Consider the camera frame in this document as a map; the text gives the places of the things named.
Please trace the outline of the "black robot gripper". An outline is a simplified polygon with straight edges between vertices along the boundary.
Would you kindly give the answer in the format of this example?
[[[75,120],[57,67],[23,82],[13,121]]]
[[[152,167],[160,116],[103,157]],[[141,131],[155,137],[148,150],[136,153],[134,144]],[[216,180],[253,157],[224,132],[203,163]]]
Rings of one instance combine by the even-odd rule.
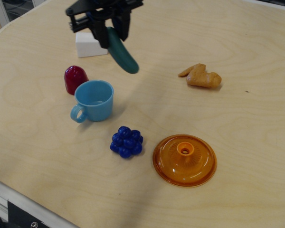
[[[119,38],[128,38],[131,12],[143,5],[142,0],[78,0],[66,9],[70,28],[79,32],[91,26],[91,31],[102,48],[108,49],[109,39],[105,21],[113,22]]]

